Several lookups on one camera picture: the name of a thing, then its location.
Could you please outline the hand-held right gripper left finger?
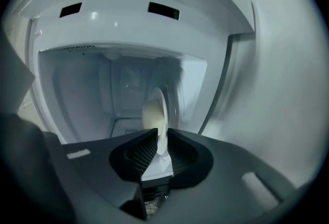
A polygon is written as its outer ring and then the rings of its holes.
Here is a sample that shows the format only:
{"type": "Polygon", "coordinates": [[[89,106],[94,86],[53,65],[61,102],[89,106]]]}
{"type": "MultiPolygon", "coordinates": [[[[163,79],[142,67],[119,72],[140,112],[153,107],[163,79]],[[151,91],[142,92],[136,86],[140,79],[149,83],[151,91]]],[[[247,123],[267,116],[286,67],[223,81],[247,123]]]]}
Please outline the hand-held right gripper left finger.
{"type": "Polygon", "coordinates": [[[59,181],[74,209],[75,223],[146,223],[141,172],[125,153],[142,141],[157,140],[157,130],[62,145],[45,133],[59,181]]]}

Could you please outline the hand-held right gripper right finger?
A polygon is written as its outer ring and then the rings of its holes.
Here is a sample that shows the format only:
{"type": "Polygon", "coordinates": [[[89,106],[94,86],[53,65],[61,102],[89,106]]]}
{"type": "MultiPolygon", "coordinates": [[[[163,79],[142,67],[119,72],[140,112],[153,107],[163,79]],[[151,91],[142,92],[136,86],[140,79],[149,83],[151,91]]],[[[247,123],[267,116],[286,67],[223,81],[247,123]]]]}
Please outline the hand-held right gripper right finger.
{"type": "Polygon", "coordinates": [[[228,142],[170,129],[168,145],[179,164],[160,223],[280,223],[308,189],[228,142]]]}

